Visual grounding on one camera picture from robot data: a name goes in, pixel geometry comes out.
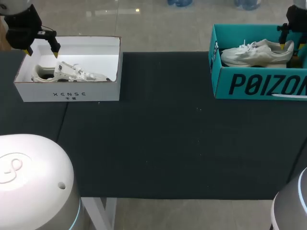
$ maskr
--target black cable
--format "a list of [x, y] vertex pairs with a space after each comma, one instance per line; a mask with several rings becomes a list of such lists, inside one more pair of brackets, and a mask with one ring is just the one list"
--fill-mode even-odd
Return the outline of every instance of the black cable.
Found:
[[42, 27], [45, 27], [45, 28], [48, 28], [49, 30], [54, 31], [53, 29], [51, 29], [51, 28], [49, 28], [49, 27], [47, 27], [47, 26], [42, 25]]

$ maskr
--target white sneaker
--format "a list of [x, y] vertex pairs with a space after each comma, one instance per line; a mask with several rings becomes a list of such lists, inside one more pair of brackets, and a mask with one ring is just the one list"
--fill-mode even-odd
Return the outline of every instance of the white sneaker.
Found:
[[111, 81], [103, 74], [88, 73], [76, 65], [71, 66], [65, 62], [57, 62], [55, 68], [44, 68], [36, 65], [33, 69], [32, 77], [35, 82]]
[[286, 42], [282, 50], [279, 43], [266, 39], [241, 45], [222, 52], [221, 61], [230, 67], [286, 68], [294, 50], [294, 42]]

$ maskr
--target small hole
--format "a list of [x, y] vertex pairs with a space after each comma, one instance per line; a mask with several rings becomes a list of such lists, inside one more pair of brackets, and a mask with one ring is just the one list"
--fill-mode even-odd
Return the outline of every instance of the small hole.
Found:
[[59, 183], [58, 183], [58, 187], [59, 187], [60, 189], [65, 189], [65, 188], [66, 188], [66, 186], [65, 186], [65, 184], [64, 184], [63, 182], [59, 182]]

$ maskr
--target shoelace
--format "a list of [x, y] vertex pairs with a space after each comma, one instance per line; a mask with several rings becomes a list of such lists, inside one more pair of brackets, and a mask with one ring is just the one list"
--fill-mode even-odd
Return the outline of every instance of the shoelace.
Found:
[[79, 76], [79, 77], [76, 77], [76, 78], [69, 77], [70, 80], [72, 81], [80, 80], [80, 79], [82, 79], [83, 81], [95, 80], [95, 77], [92, 73], [85, 73], [82, 68], [76, 67], [76, 65], [77, 64], [73, 65], [73, 70], [74, 70], [75, 76]]
[[236, 52], [235, 54], [240, 55], [252, 51], [252, 55], [254, 55], [256, 53], [256, 48], [254, 47], [255, 43], [256, 42], [245, 45], [245, 40], [244, 40], [244, 44], [239, 46], [238, 52]]

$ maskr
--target cardboard box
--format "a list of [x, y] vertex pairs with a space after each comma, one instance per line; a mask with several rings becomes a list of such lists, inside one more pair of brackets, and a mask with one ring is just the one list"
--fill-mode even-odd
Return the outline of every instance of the cardboard box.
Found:
[[[58, 59], [47, 41], [36, 39], [26, 55], [14, 84], [24, 102], [118, 101], [122, 54], [120, 37], [57, 37], [61, 44]], [[101, 73], [110, 81], [33, 82], [35, 65], [55, 67], [57, 61], [79, 64], [87, 72]]]
[[[209, 65], [213, 93], [218, 99], [254, 100], [307, 100], [306, 47], [299, 53], [304, 69], [237, 68], [224, 67], [219, 50], [239, 47], [267, 39], [278, 42], [281, 32], [277, 25], [227, 25], [213, 26]], [[291, 33], [295, 47], [301, 33]]]

